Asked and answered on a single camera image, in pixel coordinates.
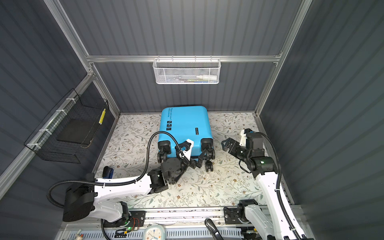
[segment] white clip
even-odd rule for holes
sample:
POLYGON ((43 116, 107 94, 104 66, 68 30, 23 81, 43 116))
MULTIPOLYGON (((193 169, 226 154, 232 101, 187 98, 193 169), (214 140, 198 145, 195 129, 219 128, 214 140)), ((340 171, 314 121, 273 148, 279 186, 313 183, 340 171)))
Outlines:
POLYGON ((46 131, 47 133, 49 133, 49 135, 52 135, 52 133, 49 131, 49 129, 40 129, 39 131, 46 131))
POLYGON ((67 113, 65 112, 64 109, 61 109, 61 110, 56 110, 56 112, 63 112, 65 115, 67 115, 67 113))
POLYGON ((40 143, 28 143, 27 146, 37 146, 37 147, 40 147, 40 143))
POLYGON ((72 100, 74 103, 76 103, 74 98, 66 98, 66 100, 72 100))

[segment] leaf pattern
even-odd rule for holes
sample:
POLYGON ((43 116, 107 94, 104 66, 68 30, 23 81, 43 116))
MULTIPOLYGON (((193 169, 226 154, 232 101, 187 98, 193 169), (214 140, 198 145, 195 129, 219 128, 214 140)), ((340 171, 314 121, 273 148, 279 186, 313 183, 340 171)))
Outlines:
MULTIPOLYGON (((216 158, 214 171, 188 168, 177 184, 158 194, 135 195, 113 199, 124 201, 130 208, 205 207, 235 205, 241 199, 265 199, 251 174, 240 169, 238 160, 221 149, 221 141, 229 137, 240 141, 245 128, 257 131, 252 113, 209 113, 216 158)), ((140 175, 145 166, 148 140, 159 130, 160 114, 121 115, 103 159, 96 172, 101 177, 104 166, 114 169, 113 178, 140 175)), ((150 149, 148 171, 158 168, 156 136, 150 149)))

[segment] black wire basket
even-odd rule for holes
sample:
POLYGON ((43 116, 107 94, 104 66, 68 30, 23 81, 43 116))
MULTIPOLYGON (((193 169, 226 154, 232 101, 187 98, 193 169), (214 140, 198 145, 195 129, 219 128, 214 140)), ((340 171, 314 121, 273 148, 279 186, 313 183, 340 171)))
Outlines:
POLYGON ((81 163, 108 110, 106 99, 76 95, 45 129, 35 131, 40 134, 34 142, 30 136, 24 145, 46 161, 81 163))

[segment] wire basket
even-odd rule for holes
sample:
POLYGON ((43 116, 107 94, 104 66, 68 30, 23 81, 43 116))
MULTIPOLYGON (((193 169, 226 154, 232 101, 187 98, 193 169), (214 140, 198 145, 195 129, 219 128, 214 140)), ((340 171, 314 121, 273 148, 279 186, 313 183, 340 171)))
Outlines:
POLYGON ((24 145, 46 161, 80 163, 108 110, 105 99, 76 95, 45 129, 38 130, 41 136, 36 142, 30 142, 30 136, 24 145))
POLYGON ((217 84, 220 59, 207 62, 153 61, 157 84, 217 84))

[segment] dark gray wall panel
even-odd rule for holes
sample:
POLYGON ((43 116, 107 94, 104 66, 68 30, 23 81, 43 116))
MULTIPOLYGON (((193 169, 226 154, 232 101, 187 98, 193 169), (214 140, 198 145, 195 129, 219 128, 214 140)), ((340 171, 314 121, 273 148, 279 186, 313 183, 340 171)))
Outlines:
POLYGON ((43 1, 0 1, 0 173, 86 72, 43 1))
POLYGON ((209 111, 254 110, 273 63, 222 63, 219 84, 157 84, 152 63, 96 63, 121 112, 203 105, 209 111))
POLYGON ((61 1, 91 55, 274 55, 299 0, 61 1))
MULTIPOLYGON (((94 84, 83 95, 100 98, 94 84)), ((114 117, 109 111, 87 149, 87 161, 72 164, 43 161, 38 157, 32 159, 0 201, 0 239, 54 239, 62 223, 63 210, 48 202, 45 197, 47 189, 58 181, 80 179, 92 171, 113 122, 114 117)), ((63 203, 67 187, 62 185, 55 189, 54 199, 63 203)))
POLYGON ((320 239, 381 238, 383 1, 314 1, 261 118, 320 239))

